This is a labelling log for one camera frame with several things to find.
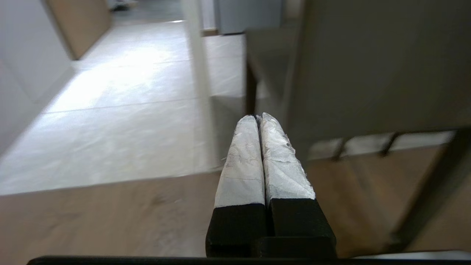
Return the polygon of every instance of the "baseboard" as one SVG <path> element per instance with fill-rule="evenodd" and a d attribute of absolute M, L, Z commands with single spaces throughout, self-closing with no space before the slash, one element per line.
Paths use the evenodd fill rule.
<path fill-rule="evenodd" d="M 52 99 L 65 87 L 67 82 L 75 75 L 75 69 L 70 66 L 65 72 L 51 85 L 46 93 L 38 100 L 34 101 L 32 107 L 26 111 L 18 120 L 15 126 L 6 134 L 2 135 L 0 142 L 0 157 L 5 154 L 13 143 L 21 136 L 23 131 L 41 114 L 42 110 L 52 101 Z"/>
<path fill-rule="evenodd" d="M 209 28 L 209 29 L 201 30 L 201 35 L 203 37 L 217 36 L 217 35 L 219 35 L 219 32 L 218 32 L 217 28 Z"/>

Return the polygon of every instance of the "chair seat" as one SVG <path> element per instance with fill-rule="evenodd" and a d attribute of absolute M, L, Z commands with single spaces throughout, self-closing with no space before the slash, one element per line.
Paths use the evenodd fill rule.
<path fill-rule="evenodd" d="M 247 30 L 247 59 L 257 79 L 281 102 L 294 46 L 295 28 Z"/>

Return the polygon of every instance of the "wooden floor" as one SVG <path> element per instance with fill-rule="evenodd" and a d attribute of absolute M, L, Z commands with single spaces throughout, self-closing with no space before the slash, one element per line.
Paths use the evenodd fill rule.
<path fill-rule="evenodd" d="M 439 148 L 313 161 L 340 257 L 379 253 Z M 41 255 L 203 257 L 219 173 L 0 197 L 0 264 Z M 410 250 L 471 251 L 471 181 Z"/>

